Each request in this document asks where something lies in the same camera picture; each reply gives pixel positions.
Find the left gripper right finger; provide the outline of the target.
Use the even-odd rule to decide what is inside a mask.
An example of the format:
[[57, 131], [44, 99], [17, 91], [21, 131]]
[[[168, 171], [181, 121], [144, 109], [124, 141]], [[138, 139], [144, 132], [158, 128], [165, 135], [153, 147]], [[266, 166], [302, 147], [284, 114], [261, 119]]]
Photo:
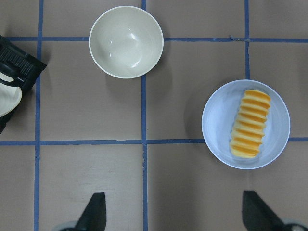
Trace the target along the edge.
[[248, 231], [291, 231], [255, 191], [244, 191], [242, 220]]

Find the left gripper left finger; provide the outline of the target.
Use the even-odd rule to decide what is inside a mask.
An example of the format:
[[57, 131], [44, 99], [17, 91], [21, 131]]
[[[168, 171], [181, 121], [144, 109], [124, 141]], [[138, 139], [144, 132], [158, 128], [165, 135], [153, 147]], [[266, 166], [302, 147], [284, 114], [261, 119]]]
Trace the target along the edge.
[[74, 227], [75, 231], [104, 231], [106, 228], [105, 193], [94, 193]]

